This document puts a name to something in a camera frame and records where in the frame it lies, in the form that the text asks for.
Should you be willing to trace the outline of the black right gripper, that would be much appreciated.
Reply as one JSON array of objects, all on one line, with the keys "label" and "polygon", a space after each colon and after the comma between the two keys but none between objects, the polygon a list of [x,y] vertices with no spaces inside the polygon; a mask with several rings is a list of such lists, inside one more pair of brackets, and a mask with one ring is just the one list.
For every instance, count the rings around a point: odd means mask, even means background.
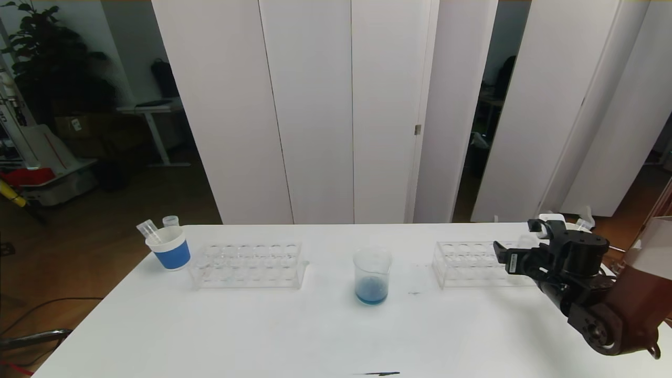
[{"label": "black right gripper", "polygon": [[548,280],[553,256],[547,245],[507,249],[500,242],[494,241],[493,247],[498,263],[506,264],[507,273],[510,275],[526,276],[537,282]]}]

